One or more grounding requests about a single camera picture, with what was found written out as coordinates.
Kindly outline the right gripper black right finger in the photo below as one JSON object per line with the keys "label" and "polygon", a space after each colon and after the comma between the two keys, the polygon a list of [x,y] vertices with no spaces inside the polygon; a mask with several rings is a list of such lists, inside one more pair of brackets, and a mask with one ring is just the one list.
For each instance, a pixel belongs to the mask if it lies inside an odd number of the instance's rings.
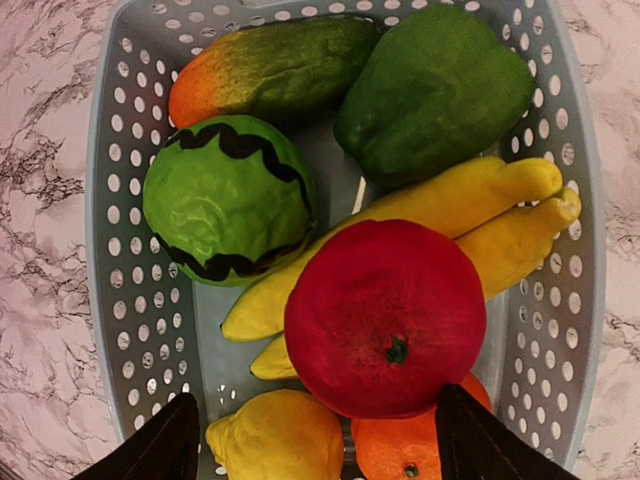
{"label": "right gripper black right finger", "polygon": [[575,478],[519,439],[460,385],[442,388],[436,431],[444,479]]}

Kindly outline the red toy apple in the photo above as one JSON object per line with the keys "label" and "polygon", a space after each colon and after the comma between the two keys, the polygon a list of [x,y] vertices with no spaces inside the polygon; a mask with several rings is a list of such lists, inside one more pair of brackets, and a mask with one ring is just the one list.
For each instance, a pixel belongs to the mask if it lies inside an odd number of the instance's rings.
{"label": "red toy apple", "polygon": [[306,388],[354,419],[407,418],[471,370],[487,329],[478,273],[457,244],[407,220],[364,221],[312,258],[285,308]]}

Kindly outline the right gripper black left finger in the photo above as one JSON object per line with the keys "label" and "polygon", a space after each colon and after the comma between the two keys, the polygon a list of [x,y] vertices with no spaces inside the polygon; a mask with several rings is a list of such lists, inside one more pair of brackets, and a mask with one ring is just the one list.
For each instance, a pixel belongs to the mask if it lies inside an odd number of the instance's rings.
{"label": "right gripper black left finger", "polygon": [[198,473],[199,410],[195,397],[174,397],[140,430],[88,469],[90,480],[191,480]]}

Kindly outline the green toy watermelon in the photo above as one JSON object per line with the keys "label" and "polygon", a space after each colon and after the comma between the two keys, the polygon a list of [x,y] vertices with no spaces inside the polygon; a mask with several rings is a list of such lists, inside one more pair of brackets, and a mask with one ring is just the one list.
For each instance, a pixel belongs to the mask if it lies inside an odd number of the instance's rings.
{"label": "green toy watermelon", "polygon": [[177,131],[143,187],[160,246],[190,279],[249,285],[296,258],[316,227],[315,185],[299,149],[249,115]]}

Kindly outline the orange toy orange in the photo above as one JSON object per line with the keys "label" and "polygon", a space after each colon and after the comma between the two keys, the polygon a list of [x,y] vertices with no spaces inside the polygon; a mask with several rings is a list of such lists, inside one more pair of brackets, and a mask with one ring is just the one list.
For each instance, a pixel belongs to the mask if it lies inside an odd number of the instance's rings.
{"label": "orange toy orange", "polygon": [[436,432],[439,376],[403,381],[376,396],[378,405],[351,421],[356,462],[367,479],[440,479]]}

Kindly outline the grey plastic basket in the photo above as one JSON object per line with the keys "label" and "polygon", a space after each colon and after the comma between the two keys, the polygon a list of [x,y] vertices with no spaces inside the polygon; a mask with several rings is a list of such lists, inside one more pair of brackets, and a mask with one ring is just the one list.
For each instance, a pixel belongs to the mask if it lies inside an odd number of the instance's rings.
{"label": "grey plastic basket", "polygon": [[[168,94],[204,47],[241,28],[359,14],[388,28],[418,1],[123,1],[103,42],[87,158],[86,242],[101,369],[120,439],[180,392],[200,421],[230,414],[270,389],[249,366],[261,343],[226,341],[220,326],[236,288],[193,283],[160,248],[142,214],[142,185],[172,134]],[[582,201],[551,255],[488,305],[475,365],[498,418],[571,469],[592,400],[605,305],[601,163],[588,98],[556,1],[464,1],[529,64],[534,103],[491,151],[545,157]]]}

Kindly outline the yellow toy lemon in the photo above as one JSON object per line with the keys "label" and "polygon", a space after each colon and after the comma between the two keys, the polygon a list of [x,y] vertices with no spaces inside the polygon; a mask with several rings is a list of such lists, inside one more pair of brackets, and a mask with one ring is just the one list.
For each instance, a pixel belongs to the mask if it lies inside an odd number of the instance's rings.
{"label": "yellow toy lemon", "polygon": [[308,393],[260,394],[205,433],[230,479],[339,479],[344,461],[339,418]]}

